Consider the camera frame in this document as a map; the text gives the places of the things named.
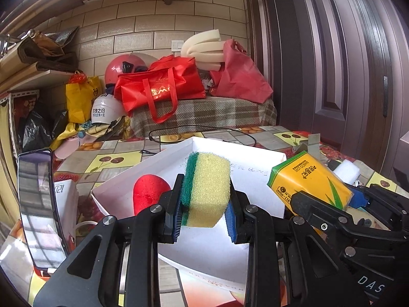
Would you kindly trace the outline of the dark red paper bag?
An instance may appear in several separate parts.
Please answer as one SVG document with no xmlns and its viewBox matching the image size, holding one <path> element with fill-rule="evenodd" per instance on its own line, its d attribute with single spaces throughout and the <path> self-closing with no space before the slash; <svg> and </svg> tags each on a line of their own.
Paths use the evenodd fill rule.
<svg viewBox="0 0 409 307">
<path fill-rule="evenodd" d="M 219 71 L 211 71 L 212 96 L 235 98 L 264 104 L 271 99 L 273 90 L 254 61 L 236 40 L 223 45 L 224 62 Z"/>
</svg>

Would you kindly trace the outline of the plaid covered bench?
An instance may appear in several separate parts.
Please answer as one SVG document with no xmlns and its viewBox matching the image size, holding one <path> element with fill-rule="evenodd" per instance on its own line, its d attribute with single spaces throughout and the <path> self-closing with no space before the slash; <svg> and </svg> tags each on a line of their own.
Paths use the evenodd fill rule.
<svg viewBox="0 0 409 307">
<path fill-rule="evenodd" d="M 263 104 L 234 98 L 208 96 L 183 100 L 169 120 L 155 123 L 147 107 L 133 111 L 129 133 L 132 137 L 153 137 L 165 134 L 202 132 L 218 128 L 275 125 L 277 111 L 271 99 Z"/>
</svg>

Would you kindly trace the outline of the yellow tissue pack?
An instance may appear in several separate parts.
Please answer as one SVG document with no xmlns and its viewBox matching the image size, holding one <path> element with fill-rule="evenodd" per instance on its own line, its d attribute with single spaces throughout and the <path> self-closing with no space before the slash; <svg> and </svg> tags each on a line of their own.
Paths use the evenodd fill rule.
<svg viewBox="0 0 409 307">
<path fill-rule="evenodd" d="M 346 209 L 353 196 L 332 171 L 306 151 L 273 167 L 268 186 L 289 209 L 292 196 L 300 191 L 341 210 Z"/>
</svg>

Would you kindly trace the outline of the yellow green scrub sponge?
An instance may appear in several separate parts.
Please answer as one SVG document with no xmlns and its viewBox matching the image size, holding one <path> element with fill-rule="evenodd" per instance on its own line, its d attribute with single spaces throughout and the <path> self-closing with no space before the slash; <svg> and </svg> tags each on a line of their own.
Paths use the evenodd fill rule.
<svg viewBox="0 0 409 307">
<path fill-rule="evenodd" d="M 229 200 L 230 162 L 212 153 L 191 153 L 180 192 L 182 225 L 214 227 Z"/>
</svg>

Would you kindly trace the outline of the cream foam roll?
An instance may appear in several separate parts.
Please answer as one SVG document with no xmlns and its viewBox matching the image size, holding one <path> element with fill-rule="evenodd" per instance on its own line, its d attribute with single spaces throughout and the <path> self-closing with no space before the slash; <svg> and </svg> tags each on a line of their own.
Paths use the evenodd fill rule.
<svg viewBox="0 0 409 307">
<path fill-rule="evenodd" d="M 200 32 L 189 37 L 181 48 L 183 58 L 193 58 L 196 67 L 204 71 L 219 71 L 225 61 L 218 29 Z"/>
</svg>

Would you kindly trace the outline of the wooden shelf with cardboard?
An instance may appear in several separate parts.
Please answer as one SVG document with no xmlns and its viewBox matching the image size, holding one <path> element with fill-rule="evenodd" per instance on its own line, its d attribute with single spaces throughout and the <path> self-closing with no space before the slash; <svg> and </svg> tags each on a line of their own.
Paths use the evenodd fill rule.
<svg viewBox="0 0 409 307">
<path fill-rule="evenodd" d="M 79 28 L 44 33 L 30 29 L 21 37 L 1 35 L 1 92 L 30 78 L 37 72 L 78 69 L 78 57 L 67 51 Z"/>
</svg>

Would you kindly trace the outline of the smartphone on mount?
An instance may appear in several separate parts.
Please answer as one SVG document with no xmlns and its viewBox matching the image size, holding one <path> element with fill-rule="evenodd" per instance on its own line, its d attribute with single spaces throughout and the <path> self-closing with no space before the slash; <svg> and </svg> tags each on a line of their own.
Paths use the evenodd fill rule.
<svg viewBox="0 0 409 307">
<path fill-rule="evenodd" d="M 21 225 L 33 265 L 38 270 L 57 269 L 67 257 L 68 248 L 55 197 L 50 149 L 18 156 L 17 192 Z"/>
</svg>

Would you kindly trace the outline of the white foam block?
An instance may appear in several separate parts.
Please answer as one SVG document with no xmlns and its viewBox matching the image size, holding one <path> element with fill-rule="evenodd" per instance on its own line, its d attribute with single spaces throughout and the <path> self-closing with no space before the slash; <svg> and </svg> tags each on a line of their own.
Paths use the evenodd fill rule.
<svg viewBox="0 0 409 307">
<path fill-rule="evenodd" d="M 333 171 L 339 180 L 353 185 L 360 175 L 360 169 L 351 161 L 343 160 Z"/>
</svg>

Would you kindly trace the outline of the white shallow cardboard box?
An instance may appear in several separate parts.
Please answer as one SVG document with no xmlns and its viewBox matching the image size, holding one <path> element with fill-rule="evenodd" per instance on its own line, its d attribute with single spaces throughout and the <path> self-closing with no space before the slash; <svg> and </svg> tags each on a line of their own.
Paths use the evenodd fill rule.
<svg viewBox="0 0 409 307">
<path fill-rule="evenodd" d="M 92 191 L 92 197 L 104 214 L 118 219 L 134 214 L 132 192 L 138 178 L 157 175 L 170 186 L 179 174 L 185 173 L 193 153 L 211 153 L 230 163 L 230 179 L 236 191 L 246 194 L 249 202 L 275 217 L 282 217 L 283 202 L 268 187 L 272 168 L 284 163 L 286 155 L 256 147 L 192 137 L 166 146 L 158 154 L 119 173 Z M 204 210 L 213 223 L 182 226 L 174 244 L 160 244 L 159 257 L 170 265 L 229 291 L 244 291 L 247 276 L 246 244 L 236 245 L 230 239 L 224 218 L 226 204 L 212 195 Z"/>
</svg>

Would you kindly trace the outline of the dark wooden door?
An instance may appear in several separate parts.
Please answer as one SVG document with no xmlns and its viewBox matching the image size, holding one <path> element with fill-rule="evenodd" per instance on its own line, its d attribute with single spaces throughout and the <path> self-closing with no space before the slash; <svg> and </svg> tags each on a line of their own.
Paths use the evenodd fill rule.
<svg viewBox="0 0 409 307">
<path fill-rule="evenodd" d="M 408 2 L 246 0 L 277 123 L 396 180 L 408 172 Z"/>
</svg>

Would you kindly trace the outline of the yellow gift bag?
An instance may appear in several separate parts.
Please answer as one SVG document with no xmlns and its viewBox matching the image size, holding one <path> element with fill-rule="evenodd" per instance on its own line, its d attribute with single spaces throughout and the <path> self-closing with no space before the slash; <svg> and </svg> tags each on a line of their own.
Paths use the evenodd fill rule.
<svg viewBox="0 0 409 307">
<path fill-rule="evenodd" d="M 83 124 L 91 119 L 92 106 L 102 94 L 102 86 L 98 77 L 76 71 L 65 85 L 65 94 L 69 123 Z"/>
</svg>

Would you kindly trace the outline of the black plastic bag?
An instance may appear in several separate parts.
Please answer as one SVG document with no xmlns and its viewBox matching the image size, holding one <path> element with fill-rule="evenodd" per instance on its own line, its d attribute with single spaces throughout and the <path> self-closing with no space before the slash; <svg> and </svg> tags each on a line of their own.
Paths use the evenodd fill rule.
<svg viewBox="0 0 409 307">
<path fill-rule="evenodd" d="M 52 116 L 46 107 L 35 107 L 26 118 L 20 118 L 18 131 L 22 152 L 47 148 L 65 130 L 68 111 L 61 110 Z"/>
</svg>

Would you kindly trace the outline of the red plush apple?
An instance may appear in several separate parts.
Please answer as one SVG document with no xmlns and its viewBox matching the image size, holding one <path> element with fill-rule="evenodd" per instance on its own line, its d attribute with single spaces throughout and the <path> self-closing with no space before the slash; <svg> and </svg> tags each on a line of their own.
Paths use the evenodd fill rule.
<svg viewBox="0 0 409 307">
<path fill-rule="evenodd" d="M 132 192 L 134 215 L 145 208 L 157 204 L 163 193 L 170 191 L 171 187 L 157 175 L 142 175 L 135 182 Z"/>
</svg>

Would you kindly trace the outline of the white 2021 box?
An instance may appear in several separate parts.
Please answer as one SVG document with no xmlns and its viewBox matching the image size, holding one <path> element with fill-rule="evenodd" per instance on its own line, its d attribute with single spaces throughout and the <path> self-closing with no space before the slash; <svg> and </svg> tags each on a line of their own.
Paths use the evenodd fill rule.
<svg viewBox="0 0 409 307">
<path fill-rule="evenodd" d="M 62 233 L 65 242 L 67 243 L 68 250 L 72 251 L 76 246 L 76 224 L 79 198 L 76 182 L 73 180 L 55 182 L 54 187 Z"/>
</svg>

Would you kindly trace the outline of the pink red helmet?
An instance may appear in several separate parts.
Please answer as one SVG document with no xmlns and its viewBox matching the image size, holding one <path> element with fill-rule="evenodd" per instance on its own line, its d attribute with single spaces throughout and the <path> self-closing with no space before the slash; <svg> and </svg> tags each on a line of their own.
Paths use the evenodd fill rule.
<svg viewBox="0 0 409 307">
<path fill-rule="evenodd" d="M 135 54 L 123 54 L 114 58 L 105 70 L 105 84 L 116 84 L 119 75 L 147 71 L 146 63 Z"/>
</svg>

